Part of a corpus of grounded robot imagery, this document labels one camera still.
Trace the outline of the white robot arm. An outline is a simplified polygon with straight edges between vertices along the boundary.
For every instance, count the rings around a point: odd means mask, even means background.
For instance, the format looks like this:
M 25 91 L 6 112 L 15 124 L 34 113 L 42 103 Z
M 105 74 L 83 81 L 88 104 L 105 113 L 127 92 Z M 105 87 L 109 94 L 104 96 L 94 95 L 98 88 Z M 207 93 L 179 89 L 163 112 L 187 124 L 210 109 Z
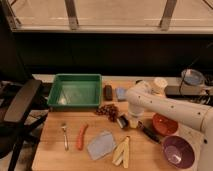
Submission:
M 140 81 L 126 93 L 129 113 L 138 116 L 145 109 L 159 113 L 180 122 L 204 135 L 197 171 L 213 171 L 213 107 L 187 101 L 180 101 L 152 92 L 146 81 Z

